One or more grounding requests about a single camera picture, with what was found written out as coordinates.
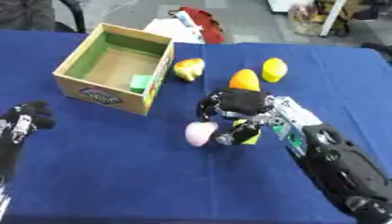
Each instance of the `blue tablecloth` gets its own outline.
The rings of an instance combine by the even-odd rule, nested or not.
[[[143,117],[62,95],[52,71],[83,35],[0,31],[0,39],[0,110],[44,100],[58,121],[56,129],[28,139],[5,223],[354,223],[269,131],[257,146],[193,148],[184,139],[200,97],[227,86],[239,69],[259,73],[271,57],[290,71],[264,88],[293,97],[392,171],[392,70],[371,50],[176,44],[176,60],[201,57],[206,72],[191,84],[169,73]]]

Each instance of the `green sponge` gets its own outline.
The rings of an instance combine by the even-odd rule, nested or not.
[[[147,88],[152,75],[134,74],[129,84],[129,89],[132,92],[142,94]]]

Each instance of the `red bag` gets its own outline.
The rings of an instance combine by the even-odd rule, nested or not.
[[[223,42],[223,30],[220,28],[220,24],[213,19],[213,15],[210,13],[191,7],[181,7],[179,10],[169,11],[169,14],[172,15],[172,13],[176,11],[186,11],[196,25],[201,25],[203,27],[201,34],[203,35],[206,43],[220,44]]]

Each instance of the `robotic arm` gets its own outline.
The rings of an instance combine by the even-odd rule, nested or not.
[[[12,181],[25,139],[37,130],[53,128],[55,121],[50,115],[42,101],[17,105],[0,115],[0,220],[11,201],[5,188]]]
[[[213,134],[216,142],[240,144],[257,135],[262,126],[270,127],[341,212],[359,224],[392,223],[391,180],[353,142],[290,97],[226,88],[211,93],[197,107],[201,121],[214,115],[247,120],[226,133]]]

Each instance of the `orange fruit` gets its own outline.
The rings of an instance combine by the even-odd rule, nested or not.
[[[252,91],[260,91],[260,81],[257,74],[250,69],[238,71],[230,80],[231,88],[242,88]]]

